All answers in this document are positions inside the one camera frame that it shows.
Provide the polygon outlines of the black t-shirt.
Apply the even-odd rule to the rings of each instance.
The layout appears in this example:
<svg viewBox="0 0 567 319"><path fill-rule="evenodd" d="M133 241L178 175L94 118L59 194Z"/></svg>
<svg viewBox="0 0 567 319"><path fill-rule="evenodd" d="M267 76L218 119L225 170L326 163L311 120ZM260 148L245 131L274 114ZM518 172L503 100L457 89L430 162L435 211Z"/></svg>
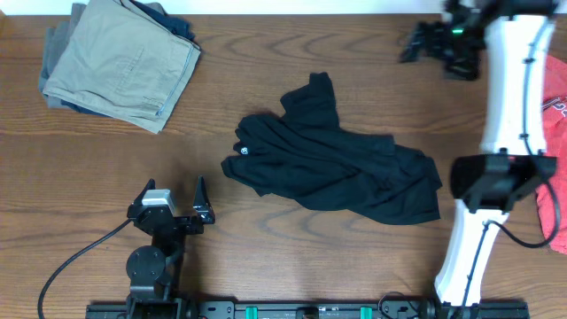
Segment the black t-shirt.
<svg viewBox="0 0 567 319"><path fill-rule="evenodd" d="M439 219L434 160L391 135L342 129L328 74L310 74L280 102L281 117L252 114L239 122L235 155L221 164L227 177L311 210L350 210L390 225Z"/></svg>

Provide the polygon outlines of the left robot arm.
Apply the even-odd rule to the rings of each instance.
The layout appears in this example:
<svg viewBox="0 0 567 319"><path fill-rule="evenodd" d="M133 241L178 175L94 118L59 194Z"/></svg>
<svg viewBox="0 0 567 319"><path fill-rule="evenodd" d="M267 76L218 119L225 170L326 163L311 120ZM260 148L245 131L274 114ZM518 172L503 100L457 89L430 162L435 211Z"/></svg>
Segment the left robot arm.
<svg viewBox="0 0 567 319"><path fill-rule="evenodd" d="M203 176L198 178L192 208L193 214L176 216L171 190L158 189L152 179L128 207L128 220L151 236L151 244L128 257L127 318L198 317L197 306L178 286L186 237L200 235L207 224L215 223Z"/></svg>

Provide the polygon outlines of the khaki folded trousers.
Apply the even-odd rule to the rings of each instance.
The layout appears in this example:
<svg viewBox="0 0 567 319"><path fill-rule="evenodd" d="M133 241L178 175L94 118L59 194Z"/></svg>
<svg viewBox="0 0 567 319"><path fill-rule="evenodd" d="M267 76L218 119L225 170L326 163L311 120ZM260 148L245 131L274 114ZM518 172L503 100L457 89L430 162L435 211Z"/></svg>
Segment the khaki folded trousers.
<svg viewBox="0 0 567 319"><path fill-rule="evenodd" d="M194 72L200 48L131 1L91 0L43 94L154 134Z"/></svg>

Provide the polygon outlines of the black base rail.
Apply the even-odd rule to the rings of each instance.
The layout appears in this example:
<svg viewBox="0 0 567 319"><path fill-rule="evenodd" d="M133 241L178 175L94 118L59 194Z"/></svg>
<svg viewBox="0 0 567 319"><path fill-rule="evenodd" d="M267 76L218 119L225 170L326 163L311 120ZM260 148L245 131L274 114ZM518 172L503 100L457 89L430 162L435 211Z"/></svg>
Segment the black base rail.
<svg viewBox="0 0 567 319"><path fill-rule="evenodd" d="M92 304L87 319L177 318L177 319L530 319L523 301L486 302L471 307L437 305L433 300L393 298L377 303L234 303L183 300L170 303Z"/></svg>

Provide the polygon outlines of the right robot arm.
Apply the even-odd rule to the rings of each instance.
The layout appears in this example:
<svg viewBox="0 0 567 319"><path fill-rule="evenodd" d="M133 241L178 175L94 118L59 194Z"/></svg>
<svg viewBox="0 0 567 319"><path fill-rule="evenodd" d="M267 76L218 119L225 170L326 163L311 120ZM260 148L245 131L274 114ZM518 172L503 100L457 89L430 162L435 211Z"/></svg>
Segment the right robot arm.
<svg viewBox="0 0 567 319"><path fill-rule="evenodd" d="M442 60L457 79L474 81L488 57L484 135L477 155L457 158L450 189L454 227L434 282L436 296L416 306L420 318L526 318L523 301L481 299L481 282L497 236L517 201L549 186L557 160L547 156L541 102L557 0L445 2L445 18L422 23L400 55Z"/></svg>

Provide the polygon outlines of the red printed t-shirt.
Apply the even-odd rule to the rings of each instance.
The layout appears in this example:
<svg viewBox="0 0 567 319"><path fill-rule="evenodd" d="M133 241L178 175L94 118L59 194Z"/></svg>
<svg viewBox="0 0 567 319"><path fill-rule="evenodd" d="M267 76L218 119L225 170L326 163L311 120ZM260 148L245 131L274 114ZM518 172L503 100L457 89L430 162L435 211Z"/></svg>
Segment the red printed t-shirt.
<svg viewBox="0 0 567 319"><path fill-rule="evenodd" d="M566 63L547 57L542 104L546 155L557 158L555 175L549 180L561 211L560 230L550 248L566 254Z"/></svg>

